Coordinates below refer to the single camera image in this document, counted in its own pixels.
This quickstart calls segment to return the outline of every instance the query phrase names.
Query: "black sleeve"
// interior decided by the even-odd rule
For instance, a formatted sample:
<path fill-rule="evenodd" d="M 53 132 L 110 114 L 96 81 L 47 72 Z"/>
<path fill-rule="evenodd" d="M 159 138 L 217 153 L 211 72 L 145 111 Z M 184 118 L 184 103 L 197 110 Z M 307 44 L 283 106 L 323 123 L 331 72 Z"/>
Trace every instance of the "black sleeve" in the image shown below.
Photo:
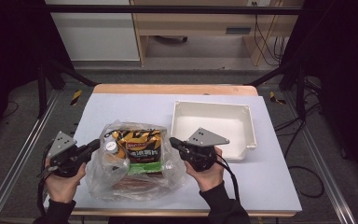
<path fill-rule="evenodd" d="M 248 213 L 241 204 L 234 199 L 229 199 L 225 183 L 205 192 L 200 191 L 201 197 L 211 207 L 208 219 L 213 224 L 250 224 Z"/>
<path fill-rule="evenodd" d="M 34 221 L 34 224 L 69 224 L 68 218 L 74 210 L 76 202 L 57 203 L 48 200 L 48 211 L 45 217 L 39 217 Z"/>

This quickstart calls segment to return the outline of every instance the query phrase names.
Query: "plastic bag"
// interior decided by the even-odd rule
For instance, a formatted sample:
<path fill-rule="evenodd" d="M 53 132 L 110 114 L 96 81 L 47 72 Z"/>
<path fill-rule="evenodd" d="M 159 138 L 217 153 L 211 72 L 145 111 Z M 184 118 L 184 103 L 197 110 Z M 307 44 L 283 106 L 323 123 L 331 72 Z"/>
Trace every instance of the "plastic bag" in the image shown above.
<path fill-rule="evenodd" d="M 185 184 L 185 165 L 165 127 L 116 121 L 103 128 L 100 139 L 86 170 L 92 197 L 147 201 Z"/>

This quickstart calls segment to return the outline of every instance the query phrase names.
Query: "human hand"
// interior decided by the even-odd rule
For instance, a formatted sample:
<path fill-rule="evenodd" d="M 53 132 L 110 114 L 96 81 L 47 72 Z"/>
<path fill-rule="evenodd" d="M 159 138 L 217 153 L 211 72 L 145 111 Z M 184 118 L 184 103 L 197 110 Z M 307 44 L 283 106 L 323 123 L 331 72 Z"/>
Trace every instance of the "human hand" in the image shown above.
<path fill-rule="evenodd" d="M 46 159 L 46 166 L 48 165 L 50 165 L 50 159 Z M 80 184 L 80 179 L 85 175 L 85 162 L 81 164 L 75 176 L 60 177 L 55 174 L 51 174 L 45 180 L 50 199 L 57 203 L 70 203 L 75 197 L 77 186 Z"/>
<path fill-rule="evenodd" d="M 222 156 L 222 149 L 214 147 L 214 150 L 216 151 L 217 155 Z M 193 176 L 196 179 L 201 192 L 212 189 L 223 182 L 223 173 L 225 168 L 217 163 L 215 163 L 209 170 L 202 172 L 195 171 L 187 161 L 185 161 L 185 166 L 187 174 Z"/>

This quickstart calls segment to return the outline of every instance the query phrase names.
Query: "white table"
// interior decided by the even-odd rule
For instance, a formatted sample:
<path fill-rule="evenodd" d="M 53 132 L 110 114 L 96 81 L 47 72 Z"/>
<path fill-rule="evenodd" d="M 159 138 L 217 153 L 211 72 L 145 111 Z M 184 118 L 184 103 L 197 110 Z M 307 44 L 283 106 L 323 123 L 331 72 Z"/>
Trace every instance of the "white table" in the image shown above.
<path fill-rule="evenodd" d="M 170 130 L 175 101 L 249 105 L 257 148 L 250 151 L 243 161 L 229 163 L 238 179 L 242 206 L 251 217 L 291 217 L 302 210 L 261 96 L 94 91 L 74 138 L 78 146 L 85 145 L 98 138 L 106 124 L 117 119 L 161 125 Z M 234 198 L 232 181 L 227 172 L 225 182 L 228 195 Z M 209 212 L 209 207 L 199 196 L 198 185 L 192 178 L 186 185 L 169 195 L 136 203 L 94 199 L 90 196 L 83 178 L 74 200 L 77 204 L 73 215 L 202 217 Z"/>

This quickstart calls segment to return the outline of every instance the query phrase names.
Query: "table surface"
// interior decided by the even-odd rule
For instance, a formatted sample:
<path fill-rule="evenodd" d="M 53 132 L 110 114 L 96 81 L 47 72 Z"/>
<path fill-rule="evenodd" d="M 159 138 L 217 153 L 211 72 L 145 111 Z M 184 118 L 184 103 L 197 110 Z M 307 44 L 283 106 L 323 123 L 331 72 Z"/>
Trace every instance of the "table surface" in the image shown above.
<path fill-rule="evenodd" d="M 229 161 L 238 179 L 241 204 L 252 217 L 291 217 L 302 210 L 264 99 L 257 96 L 254 87 L 99 85 L 89 98 L 74 138 L 79 146 L 85 145 L 98 138 L 106 124 L 116 120 L 156 124 L 170 130 L 176 101 L 250 106 L 257 148 L 242 161 Z M 227 193 L 234 198 L 229 173 L 225 172 L 224 178 Z M 208 204 L 199 196 L 198 185 L 191 177 L 178 190 L 146 202 L 94 199 L 83 178 L 74 200 L 77 204 L 73 215 L 203 217 L 209 212 Z"/>

